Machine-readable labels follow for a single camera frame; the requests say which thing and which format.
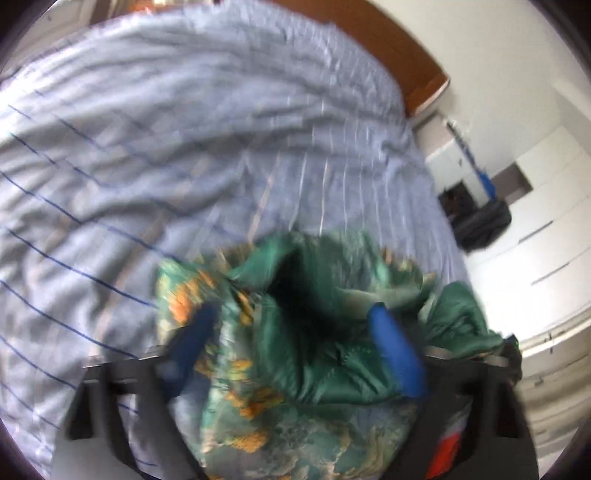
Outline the green patterned silk jacket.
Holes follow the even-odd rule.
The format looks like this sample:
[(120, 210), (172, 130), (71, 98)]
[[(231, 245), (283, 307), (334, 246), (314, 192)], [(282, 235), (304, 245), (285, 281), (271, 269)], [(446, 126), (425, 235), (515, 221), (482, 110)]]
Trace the green patterned silk jacket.
[(217, 310), (197, 389), (173, 413), (212, 479), (376, 479), (387, 469), (419, 407), (370, 334), (377, 303), (455, 358), (503, 343), (467, 284), (442, 284), (363, 232), (290, 232), (167, 260), (155, 294), (161, 339), (199, 307)]

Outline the white desk with drawers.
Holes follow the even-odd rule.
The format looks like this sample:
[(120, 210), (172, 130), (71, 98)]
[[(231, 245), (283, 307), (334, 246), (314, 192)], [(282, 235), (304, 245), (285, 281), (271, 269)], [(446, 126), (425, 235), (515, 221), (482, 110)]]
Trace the white desk with drawers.
[(477, 207), (497, 199), (492, 180), (477, 165), (466, 140), (448, 118), (432, 114), (415, 134), (439, 195), (463, 186)]

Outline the dark jacket on chair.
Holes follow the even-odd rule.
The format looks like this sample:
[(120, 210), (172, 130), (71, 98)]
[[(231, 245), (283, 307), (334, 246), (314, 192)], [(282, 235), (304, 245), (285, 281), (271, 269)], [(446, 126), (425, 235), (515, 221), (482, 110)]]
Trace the dark jacket on chair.
[(466, 253), (488, 248), (509, 228), (512, 214), (504, 200), (477, 207), (470, 195), (452, 191), (439, 196), (456, 243)]

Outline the blue checked duvet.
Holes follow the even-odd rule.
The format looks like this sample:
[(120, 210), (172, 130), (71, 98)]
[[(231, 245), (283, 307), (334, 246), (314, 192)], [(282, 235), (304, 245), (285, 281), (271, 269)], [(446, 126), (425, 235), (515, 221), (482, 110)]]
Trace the blue checked duvet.
[(156, 271), (276, 231), (366, 230), (468, 277), (398, 85), (259, 1), (135, 14), (1, 88), (1, 418), (50, 474), (83, 362), (155, 342)]

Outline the brown wooden headboard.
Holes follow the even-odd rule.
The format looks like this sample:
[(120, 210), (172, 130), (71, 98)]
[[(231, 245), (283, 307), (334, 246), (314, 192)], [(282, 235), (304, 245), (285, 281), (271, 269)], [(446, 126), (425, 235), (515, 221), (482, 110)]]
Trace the brown wooden headboard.
[(416, 117), (450, 84), (434, 57), (370, 1), (122, 1), (123, 15), (177, 12), (287, 76), (385, 115)]

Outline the orange blanket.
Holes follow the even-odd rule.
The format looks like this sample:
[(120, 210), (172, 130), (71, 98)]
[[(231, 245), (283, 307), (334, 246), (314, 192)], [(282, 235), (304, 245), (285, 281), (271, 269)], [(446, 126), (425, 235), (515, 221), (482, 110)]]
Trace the orange blanket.
[(452, 468), (461, 440), (462, 434), (460, 432), (447, 434), (441, 439), (428, 469), (427, 480), (435, 479)]

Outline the white wardrobe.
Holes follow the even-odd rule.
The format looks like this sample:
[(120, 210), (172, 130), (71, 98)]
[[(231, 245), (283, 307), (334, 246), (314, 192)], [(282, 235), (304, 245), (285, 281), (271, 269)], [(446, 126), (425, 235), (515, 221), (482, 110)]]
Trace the white wardrobe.
[(590, 306), (590, 96), (555, 83), (560, 126), (517, 160), (532, 189), (467, 265), (490, 327), (526, 341)]

